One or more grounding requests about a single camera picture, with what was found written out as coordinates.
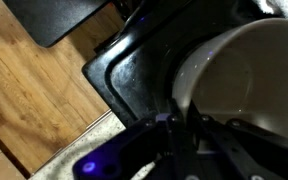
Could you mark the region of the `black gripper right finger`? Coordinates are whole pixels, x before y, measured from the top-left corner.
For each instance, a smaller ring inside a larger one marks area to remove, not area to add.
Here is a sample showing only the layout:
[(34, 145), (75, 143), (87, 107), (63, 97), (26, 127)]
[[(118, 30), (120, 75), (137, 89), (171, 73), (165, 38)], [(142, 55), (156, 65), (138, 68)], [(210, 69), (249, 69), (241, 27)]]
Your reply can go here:
[(218, 148), (236, 180), (288, 180), (288, 138), (242, 119), (222, 124), (193, 103), (188, 115)]

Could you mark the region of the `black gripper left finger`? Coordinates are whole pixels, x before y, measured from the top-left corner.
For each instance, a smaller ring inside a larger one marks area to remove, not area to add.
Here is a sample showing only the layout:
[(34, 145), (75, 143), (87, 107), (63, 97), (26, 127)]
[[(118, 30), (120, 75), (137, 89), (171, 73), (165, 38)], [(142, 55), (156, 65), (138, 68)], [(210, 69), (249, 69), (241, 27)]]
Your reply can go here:
[(128, 180), (143, 166), (161, 160), (177, 170), (187, 148), (183, 115), (174, 98), (169, 112), (143, 118), (80, 158), (72, 167), (74, 180)]

